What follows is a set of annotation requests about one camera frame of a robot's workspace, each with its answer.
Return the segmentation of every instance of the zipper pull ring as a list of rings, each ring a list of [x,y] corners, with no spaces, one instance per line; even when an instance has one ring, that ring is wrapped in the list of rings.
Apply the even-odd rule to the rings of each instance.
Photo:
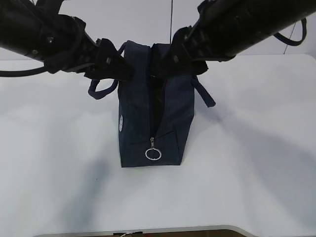
[[[153,161],[156,161],[156,160],[161,159],[162,153],[161,153],[160,150],[158,150],[158,149],[155,148],[155,145],[154,145],[154,137],[150,138],[150,143],[151,143],[152,147],[151,147],[150,149],[146,150],[146,152],[145,152],[146,158],[147,158],[147,159],[150,159],[150,160],[153,160]],[[157,157],[157,158],[152,158],[152,157],[150,157],[149,154],[148,154],[148,152],[150,152],[150,151],[151,151],[151,152],[152,152],[152,151],[155,151],[156,153],[158,153],[158,157]]]

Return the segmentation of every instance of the metal ring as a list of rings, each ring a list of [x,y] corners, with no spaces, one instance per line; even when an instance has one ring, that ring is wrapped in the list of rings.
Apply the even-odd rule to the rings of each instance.
[[[158,158],[150,158],[150,157],[148,156],[148,152],[149,152],[149,151],[156,151],[156,152],[158,152],[158,153],[159,153],[159,157],[158,157]],[[160,150],[158,150],[158,149],[156,149],[156,148],[150,148],[150,149],[148,149],[148,150],[145,152],[145,156],[146,156],[147,159],[156,161],[156,160],[159,160],[159,159],[161,158],[162,153],[161,153]]]

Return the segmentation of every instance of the black cable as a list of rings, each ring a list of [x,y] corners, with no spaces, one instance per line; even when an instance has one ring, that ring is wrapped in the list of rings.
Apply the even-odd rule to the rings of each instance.
[[[47,72],[46,67],[35,68],[24,71],[0,71],[0,77],[3,78],[19,78],[19,77],[28,77],[41,73]]]

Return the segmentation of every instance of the bag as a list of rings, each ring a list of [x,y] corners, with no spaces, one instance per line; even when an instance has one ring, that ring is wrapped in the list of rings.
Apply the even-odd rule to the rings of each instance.
[[[208,107],[215,102],[196,76],[179,75],[165,80],[151,75],[152,68],[169,49],[169,44],[152,48],[128,41],[125,60],[134,68],[132,80],[114,81],[103,91],[91,82],[89,95],[101,99],[118,85],[119,151],[122,167],[180,165],[194,117],[194,89]]]

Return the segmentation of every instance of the navy blue bag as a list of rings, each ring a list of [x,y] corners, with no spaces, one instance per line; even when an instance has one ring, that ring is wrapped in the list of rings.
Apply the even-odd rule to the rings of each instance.
[[[208,107],[215,102],[196,76],[182,74],[167,79],[152,75],[156,58],[163,56],[168,44],[152,48],[132,41],[125,43],[125,60],[135,74],[129,81],[114,81],[103,91],[91,82],[89,95],[101,99],[118,85],[119,151],[122,167],[180,165],[194,117],[194,89]]]

